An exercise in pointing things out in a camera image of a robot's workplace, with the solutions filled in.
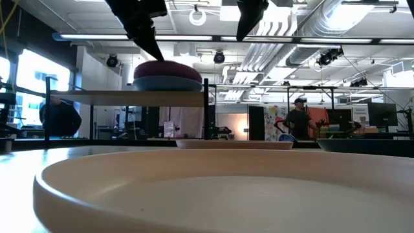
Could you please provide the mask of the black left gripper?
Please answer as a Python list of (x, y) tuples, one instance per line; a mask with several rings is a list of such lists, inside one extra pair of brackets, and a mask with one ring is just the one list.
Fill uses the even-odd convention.
[[(139, 12), (147, 14), (150, 18), (163, 17), (168, 14), (165, 0), (105, 0), (105, 3), (118, 19), (129, 19)], [(150, 18), (135, 18), (124, 21), (124, 30), (127, 32), (129, 40), (138, 47), (156, 60), (164, 61), (155, 39), (155, 26)]]

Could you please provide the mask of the purple plate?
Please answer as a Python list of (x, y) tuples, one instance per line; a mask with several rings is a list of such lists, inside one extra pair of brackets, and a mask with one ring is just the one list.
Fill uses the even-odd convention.
[(147, 61), (134, 69), (133, 78), (144, 76), (177, 76), (188, 78), (201, 83), (202, 77), (198, 71), (187, 65), (175, 61)]

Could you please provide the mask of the blue plate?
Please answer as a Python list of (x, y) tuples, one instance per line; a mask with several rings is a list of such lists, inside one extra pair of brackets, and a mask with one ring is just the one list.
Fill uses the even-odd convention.
[(137, 91), (201, 91), (202, 83), (178, 76), (143, 76), (133, 81)]

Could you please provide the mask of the pink salmon plate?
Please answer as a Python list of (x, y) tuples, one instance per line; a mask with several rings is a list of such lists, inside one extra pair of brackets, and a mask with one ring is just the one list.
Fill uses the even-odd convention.
[(291, 150), (293, 142), (240, 140), (177, 140), (179, 149)]

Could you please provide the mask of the dark green plate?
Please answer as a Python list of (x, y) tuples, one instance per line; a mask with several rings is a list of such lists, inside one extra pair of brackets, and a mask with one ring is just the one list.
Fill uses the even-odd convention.
[(318, 139), (318, 144), (329, 152), (414, 158), (414, 140)]

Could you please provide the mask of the pale peach plate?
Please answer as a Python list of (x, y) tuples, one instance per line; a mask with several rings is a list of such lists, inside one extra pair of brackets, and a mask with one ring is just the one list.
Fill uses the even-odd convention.
[(281, 150), (158, 150), (39, 172), (53, 233), (414, 233), (414, 159)]

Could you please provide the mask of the wooden shelf board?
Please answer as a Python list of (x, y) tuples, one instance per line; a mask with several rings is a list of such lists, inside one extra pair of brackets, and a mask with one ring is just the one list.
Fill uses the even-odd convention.
[(208, 98), (191, 91), (51, 91), (52, 96), (85, 105), (204, 107)]

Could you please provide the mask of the white cloth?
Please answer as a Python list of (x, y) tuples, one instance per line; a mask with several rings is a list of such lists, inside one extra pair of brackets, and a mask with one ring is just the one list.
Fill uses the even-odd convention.
[(202, 138), (204, 109), (202, 107), (160, 107), (159, 126), (173, 122), (179, 130), (175, 138)]

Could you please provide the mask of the floral patterned panel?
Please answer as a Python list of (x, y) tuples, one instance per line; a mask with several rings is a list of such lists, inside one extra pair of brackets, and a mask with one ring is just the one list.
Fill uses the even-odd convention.
[(264, 107), (264, 132), (266, 141), (277, 141), (280, 134), (289, 130), (283, 125), (282, 120), (287, 116), (287, 108), (270, 105)]

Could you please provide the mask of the black upright panel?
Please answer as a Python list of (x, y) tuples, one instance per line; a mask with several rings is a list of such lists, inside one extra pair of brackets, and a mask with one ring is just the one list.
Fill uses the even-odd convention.
[(265, 116), (263, 107), (248, 107), (248, 125), (249, 140), (263, 141), (265, 139)]

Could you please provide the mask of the bright window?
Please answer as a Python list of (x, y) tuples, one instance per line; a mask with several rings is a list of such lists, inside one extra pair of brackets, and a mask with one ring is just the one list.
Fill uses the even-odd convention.
[[(18, 56), (18, 63), (12, 64), (0, 57), (0, 77), (16, 87), (28, 89), (37, 93), (46, 92), (46, 77), (50, 76), (50, 88), (52, 90), (66, 91), (69, 89), (71, 71), (35, 52), (25, 49)], [(30, 126), (41, 128), (39, 110), (44, 105), (45, 99), (34, 94), (16, 92), (16, 105), (12, 107), (11, 121), (17, 128)]]

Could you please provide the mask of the person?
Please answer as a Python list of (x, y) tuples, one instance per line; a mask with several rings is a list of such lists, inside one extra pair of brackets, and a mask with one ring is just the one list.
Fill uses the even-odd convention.
[(291, 135), (297, 140), (308, 140), (309, 128), (317, 131), (316, 124), (312, 118), (305, 112), (305, 102), (301, 98), (294, 101), (294, 109), (289, 111), (284, 121), (291, 132)]
[(73, 137), (79, 130), (82, 119), (75, 108), (63, 100), (50, 97), (50, 136)]

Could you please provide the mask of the orange cloth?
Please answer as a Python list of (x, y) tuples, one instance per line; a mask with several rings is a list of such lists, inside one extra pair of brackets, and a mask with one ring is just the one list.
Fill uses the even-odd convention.
[(320, 129), (329, 125), (329, 116), (325, 108), (308, 107), (307, 113), (311, 129)]

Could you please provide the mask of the black background monitor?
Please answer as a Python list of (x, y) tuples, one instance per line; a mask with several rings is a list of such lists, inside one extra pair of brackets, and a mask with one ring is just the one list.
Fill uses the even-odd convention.
[(398, 126), (395, 104), (368, 103), (369, 125), (376, 127)]

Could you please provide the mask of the black shelf frame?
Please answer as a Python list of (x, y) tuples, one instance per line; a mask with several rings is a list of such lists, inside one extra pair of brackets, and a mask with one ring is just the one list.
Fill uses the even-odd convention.
[[(204, 134), (203, 134), (203, 137), (205, 139), (208, 138), (208, 134), (209, 134), (209, 129), (208, 129), (208, 127), (209, 127), (209, 92), (208, 92), (208, 88), (209, 88), (208, 80), (205, 80), (204, 83), (202, 83), (202, 89), (200, 91), (200, 92), (203, 92), (206, 95), (205, 98), (208, 98), (208, 103), (205, 104), (204, 107), (202, 107), (204, 109)], [(46, 94), (45, 94), (45, 98), (46, 98), (47, 102), (50, 101), (50, 97), (52, 96), (51, 93), (50, 93), (51, 91), (55, 91), (55, 90), (52, 90), (49, 87), (49, 84), (47, 84), (46, 85)]]

